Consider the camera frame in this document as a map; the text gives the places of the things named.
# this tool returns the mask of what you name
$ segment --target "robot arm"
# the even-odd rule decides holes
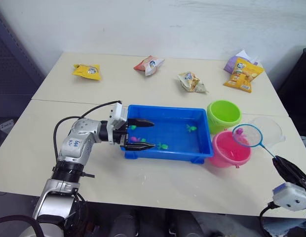
[[[128,143],[129,125],[142,127],[154,124],[145,119],[127,120],[127,110],[116,103],[108,121],[80,118],[72,126],[64,140],[52,177],[46,181],[42,194],[33,212],[46,237],[70,236],[77,232],[80,222],[81,206],[77,198],[80,177],[95,177],[83,169],[88,162],[94,143],[108,141],[111,145],[120,144],[126,150],[145,150],[154,144],[139,142]],[[20,237],[34,237],[31,227]]]

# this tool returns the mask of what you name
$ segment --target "blue plastic tray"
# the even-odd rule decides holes
[[[213,156],[204,109],[130,105],[128,118],[148,119],[155,123],[153,127],[128,128],[129,138],[144,138],[155,147],[138,152],[125,151],[127,159],[175,159],[200,164],[206,157]],[[189,132],[187,125],[195,126],[197,130]],[[168,145],[168,149],[158,149],[159,143]]]

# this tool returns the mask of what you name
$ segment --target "orange snack bag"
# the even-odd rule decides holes
[[[230,80],[224,83],[224,85],[251,93],[251,81],[263,71],[262,67],[251,64],[242,58],[237,58]]]

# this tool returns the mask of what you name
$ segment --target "white table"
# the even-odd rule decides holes
[[[133,69],[144,57],[63,53],[33,99],[102,104],[122,100],[124,105],[142,104],[205,108],[215,100],[230,100],[244,114],[288,116],[267,75],[252,82],[252,93],[223,86],[230,75],[225,61],[166,58],[160,70],[145,77]],[[73,64],[100,64],[103,80],[73,76]],[[192,71],[204,82],[209,94],[187,93],[177,74]]]
[[[39,196],[51,176],[55,157],[52,133],[60,119],[81,115],[93,105],[32,100],[0,148],[0,191]],[[108,118],[110,107],[90,114]],[[243,122],[256,115],[243,115]],[[289,117],[273,116],[287,139],[271,151],[306,173],[306,149]],[[60,126],[60,148],[74,121]],[[95,202],[164,207],[202,212],[259,215],[271,201],[272,189],[284,181],[262,149],[240,169],[221,169],[206,163],[123,157],[118,145],[95,144],[84,169],[96,177],[81,178],[80,193]],[[283,208],[266,216],[305,218],[306,211]]]

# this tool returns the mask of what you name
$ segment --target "green toy fish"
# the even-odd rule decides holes
[[[162,149],[162,150],[167,150],[167,149],[168,149],[168,145],[158,143],[157,148],[158,148],[159,150],[161,150],[161,149]]]
[[[187,128],[187,131],[188,131],[188,132],[196,131],[196,130],[197,130],[197,127],[195,127],[195,126],[189,126],[188,124],[186,124],[186,128]]]

